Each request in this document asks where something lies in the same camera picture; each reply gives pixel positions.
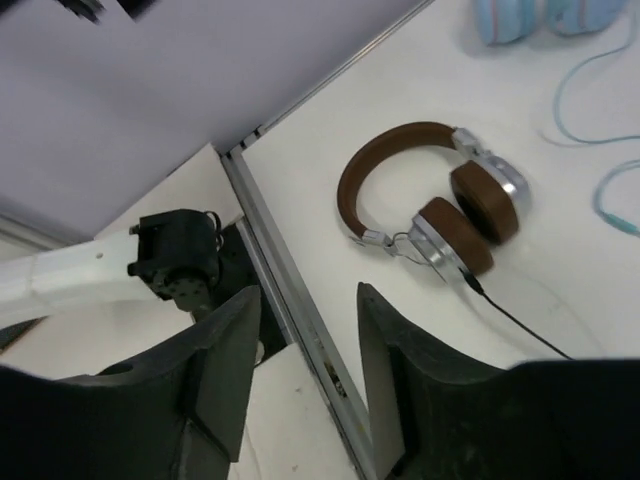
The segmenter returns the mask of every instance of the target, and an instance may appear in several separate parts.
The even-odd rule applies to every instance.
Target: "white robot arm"
[[[212,308],[219,281],[217,216],[176,210],[130,231],[0,263],[0,328],[86,305],[169,300]]]

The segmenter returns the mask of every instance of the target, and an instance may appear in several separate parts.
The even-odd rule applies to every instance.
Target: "light blue cable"
[[[636,168],[640,168],[640,160],[631,160],[629,162],[618,165],[612,170],[609,170],[609,172],[598,182],[598,185],[593,192],[591,206],[593,208],[593,211],[596,212],[598,216],[608,225],[617,230],[620,230],[621,232],[628,233],[629,235],[640,236],[640,228],[638,228],[633,223],[628,222],[624,218],[619,217],[618,215],[607,212],[602,206],[602,197],[604,196],[604,191],[606,190],[611,180],[619,175],[622,175],[625,172],[628,172],[629,170],[634,170]]]
[[[608,143],[617,143],[617,142],[625,142],[627,140],[640,140],[640,135],[625,135],[620,137],[611,137],[611,138],[603,138],[598,140],[590,140],[585,138],[577,137],[572,134],[564,124],[562,120],[562,115],[560,112],[560,105],[562,100],[562,95],[564,95],[564,91],[567,87],[569,81],[580,71],[584,66],[589,63],[599,60],[604,57],[608,57],[609,55],[614,55],[616,53],[620,53],[628,49],[631,45],[635,43],[638,38],[638,21],[636,18],[636,12],[631,13],[631,23],[629,26],[629,35],[627,37],[626,42],[618,48],[610,50],[605,53],[601,53],[599,55],[594,55],[593,57],[589,57],[586,60],[583,60],[578,65],[569,70],[569,73],[565,75],[562,79],[558,88],[556,89],[556,93],[553,98],[553,119],[555,120],[556,126],[560,133],[562,133],[565,137],[574,142],[584,143],[587,145],[604,145]],[[640,160],[631,160],[629,162],[625,162],[623,164],[618,165],[617,167],[611,169],[599,182],[596,186],[593,196],[591,199],[591,206],[593,211],[604,221],[607,225],[619,230],[623,233],[627,233],[629,235],[640,236],[640,228],[634,225],[633,223],[625,220],[624,218],[619,217],[613,213],[607,212],[602,203],[604,192],[609,185],[609,183],[617,176],[622,175],[625,172],[630,170],[634,170],[636,168],[640,168]]]
[[[593,57],[589,57],[586,60],[583,60],[578,65],[576,65],[571,70],[569,70],[569,73],[567,73],[565,77],[562,79],[553,97],[553,119],[556,122],[556,126],[558,127],[558,130],[560,130],[560,133],[562,133],[565,137],[567,137],[570,140],[573,140],[574,142],[586,143],[589,145],[603,145],[606,143],[624,142],[627,140],[640,140],[640,135],[626,135],[622,137],[603,138],[601,140],[589,140],[586,138],[577,137],[567,129],[567,127],[564,124],[564,121],[562,120],[562,114],[560,113],[562,96],[564,95],[564,91],[567,87],[567,84],[573,79],[576,73],[578,73],[580,70],[582,70],[583,67],[585,67],[586,65],[588,65],[589,63],[595,60],[599,60],[601,58],[608,57],[609,55],[614,55],[616,53],[624,52],[627,48],[629,48],[631,45],[635,43],[637,38],[638,38],[638,20],[636,18],[636,13],[634,11],[631,14],[629,36],[627,37],[627,40],[624,43],[624,45],[622,45],[621,47],[615,48],[613,50],[609,50],[608,52],[601,53],[599,55],[594,55]]]

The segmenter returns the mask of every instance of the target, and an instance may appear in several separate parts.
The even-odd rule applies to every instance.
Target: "white table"
[[[637,157],[639,145],[559,146],[553,142],[568,142],[551,121],[551,97],[562,76],[579,60],[623,43],[629,19],[595,36],[565,39],[543,30],[491,49],[477,38],[471,3],[437,0],[243,153],[361,394],[358,282],[373,284],[411,321],[490,364],[554,357],[481,299],[461,297],[427,268],[347,239],[335,205],[342,169],[377,134],[417,120],[471,129],[533,185],[532,216],[514,241],[495,251],[496,268],[482,278],[488,293],[573,356],[640,353],[640,239],[614,231],[590,210],[596,182]],[[592,138],[637,133],[639,64],[636,44],[586,69],[569,88],[567,124]],[[381,165],[360,194],[365,223],[406,231],[430,198],[452,199],[448,158],[425,148]],[[638,180],[640,174],[629,174],[607,195],[611,210],[636,223]]]
[[[98,237],[126,230],[140,217],[177,208],[214,210],[226,226],[242,209],[210,145],[178,168]],[[3,249],[8,255],[27,254]],[[172,302],[116,302],[54,315],[37,325],[0,362],[31,374],[64,378],[95,374],[192,325]],[[357,475],[296,345],[255,373],[238,464],[231,480],[355,480]]]

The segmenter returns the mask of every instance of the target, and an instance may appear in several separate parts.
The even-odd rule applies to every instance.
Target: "black cable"
[[[224,236],[222,234],[222,220],[220,219],[220,215],[212,210],[207,210],[204,213],[206,213],[209,218],[213,219],[213,228],[216,231],[216,245],[218,247],[218,250],[220,250],[222,248],[222,245],[224,245]]]
[[[538,335],[536,332],[531,330],[524,323],[522,323],[520,320],[518,320],[516,317],[511,315],[508,311],[506,311],[504,308],[502,308],[500,305],[498,305],[496,302],[494,302],[491,299],[491,297],[489,297],[489,295],[487,295],[487,293],[484,291],[484,288],[482,288],[482,285],[480,284],[480,282],[478,281],[478,279],[474,275],[472,275],[471,273],[465,273],[465,272],[462,272],[462,271],[461,271],[461,273],[464,276],[464,279],[467,282],[467,285],[469,285],[469,288],[471,288],[471,290],[473,290],[478,295],[480,295],[482,298],[484,298],[489,305],[491,305],[493,308],[498,310],[505,317],[507,317],[509,320],[511,320],[513,323],[515,323],[521,329],[523,329],[525,332],[527,332],[529,335],[531,335],[533,338],[535,338],[539,342],[541,342],[544,345],[546,345],[547,347],[549,347],[551,350],[556,352],[561,357],[564,357],[567,360],[573,360],[573,358],[571,358],[569,355],[564,353],[562,350],[560,350],[558,347],[553,345],[551,342],[548,342],[547,340],[542,338],[540,335]]]

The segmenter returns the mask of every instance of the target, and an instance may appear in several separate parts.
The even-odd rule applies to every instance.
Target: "cable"
[[[573,140],[574,142],[585,143],[588,145],[604,145],[607,143],[624,142],[627,140],[640,140],[640,135],[623,135],[620,137],[602,138],[598,140],[580,138],[574,135],[573,133],[571,133],[567,129],[566,125],[564,124],[564,121],[562,120],[562,113],[560,110],[562,96],[564,95],[564,91],[567,87],[567,84],[569,83],[569,81],[573,79],[573,77],[580,70],[582,70],[583,67],[585,67],[586,65],[588,65],[589,63],[595,60],[599,60],[601,58],[608,57],[609,55],[614,55],[616,53],[624,52],[626,49],[628,49],[631,45],[633,45],[636,42],[637,38],[638,38],[638,19],[636,18],[636,12],[634,11],[631,13],[629,35],[627,37],[627,40],[622,46],[618,48],[614,48],[613,50],[609,50],[608,52],[594,55],[593,57],[589,57],[586,60],[583,60],[578,65],[576,65],[571,70],[569,70],[569,73],[567,73],[564,76],[564,78],[560,81],[560,84],[556,88],[556,93],[553,96],[553,119],[556,123],[556,127],[558,127],[558,130],[560,130],[560,133],[562,133],[565,137],[567,137],[570,140]]]
[[[640,168],[640,160],[631,160],[609,170],[609,172],[598,182],[598,185],[593,192],[591,206],[593,211],[611,227],[629,235],[640,236],[640,228],[618,215],[607,212],[602,205],[602,197],[604,196],[604,192],[609,183],[615,177],[636,168]]]
[[[551,342],[548,342],[547,340],[542,338],[540,335],[538,335],[536,332],[531,330],[529,327],[527,327],[524,323],[522,323],[516,317],[511,315],[507,310],[505,310],[500,305],[498,305],[496,302],[494,302],[491,299],[491,297],[489,297],[489,295],[487,295],[487,293],[484,291],[484,288],[482,287],[482,285],[480,284],[480,282],[478,281],[478,279],[474,275],[472,275],[470,273],[465,273],[462,270],[461,270],[461,273],[462,273],[462,275],[464,277],[464,280],[467,282],[467,285],[469,285],[469,288],[471,288],[471,290],[473,290],[478,295],[480,295],[482,298],[484,298],[489,305],[491,305],[493,308],[498,310],[501,314],[503,314],[505,317],[507,317],[509,320],[511,320],[516,325],[518,325],[521,329],[523,329],[525,332],[527,332],[533,338],[535,338],[539,342],[541,342],[544,345],[546,345],[547,347],[549,347],[551,350],[556,352],[561,357],[564,357],[567,360],[573,360],[573,358],[571,358],[569,355],[567,355],[562,350],[560,350],[559,348],[554,346]]]
[[[580,138],[574,135],[573,133],[571,133],[567,129],[564,121],[562,120],[562,112],[560,109],[561,103],[562,103],[562,96],[564,95],[567,84],[569,83],[569,81],[573,79],[573,77],[578,73],[578,71],[580,71],[583,67],[585,67],[586,65],[588,65],[589,63],[595,60],[599,60],[601,58],[608,57],[609,55],[614,55],[616,53],[620,53],[627,50],[636,42],[637,38],[638,38],[638,19],[636,16],[636,12],[633,11],[631,13],[629,35],[627,37],[627,40],[622,46],[618,48],[614,48],[613,50],[609,50],[608,52],[601,53],[599,55],[594,55],[592,57],[587,58],[586,60],[583,60],[582,62],[578,63],[575,67],[573,67],[571,70],[569,70],[569,72],[565,75],[565,77],[560,81],[560,84],[558,85],[558,88],[556,89],[556,92],[553,98],[553,119],[555,121],[556,127],[558,128],[560,133],[562,133],[565,137],[567,137],[570,140],[573,140],[574,142],[584,143],[587,145],[604,145],[608,143],[624,142],[627,140],[640,140],[640,135],[624,135],[619,137],[603,138],[603,139],[597,139],[597,140]],[[612,170],[610,170],[602,178],[602,180],[598,182],[598,185],[596,186],[596,189],[593,192],[591,205],[592,205],[593,211],[610,227],[613,227],[616,230],[629,235],[640,236],[640,228],[638,228],[633,223],[625,220],[624,218],[619,217],[618,215],[607,212],[606,210],[604,210],[602,206],[602,197],[604,195],[604,191],[609,185],[609,182],[611,182],[611,180],[613,180],[618,175],[621,175],[630,170],[634,170],[636,168],[640,168],[640,160],[631,160],[629,162],[625,162],[621,165],[618,165],[617,167],[614,167]]]
[[[218,247],[218,250],[220,250],[224,245],[224,235],[222,234],[222,220],[220,219],[220,215],[212,210],[207,210],[204,213],[213,220],[213,228],[216,231],[216,246]]]
[[[395,245],[398,242],[398,237],[400,237],[400,236],[409,237],[409,234],[407,232],[398,232],[398,233],[394,234],[393,237],[391,237],[391,245]],[[406,258],[407,260],[409,260],[412,263],[415,263],[416,265],[429,266],[428,263],[416,260],[415,258],[410,257],[406,253],[398,252],[398,253],[395,254],[395,256],[396,257]]]

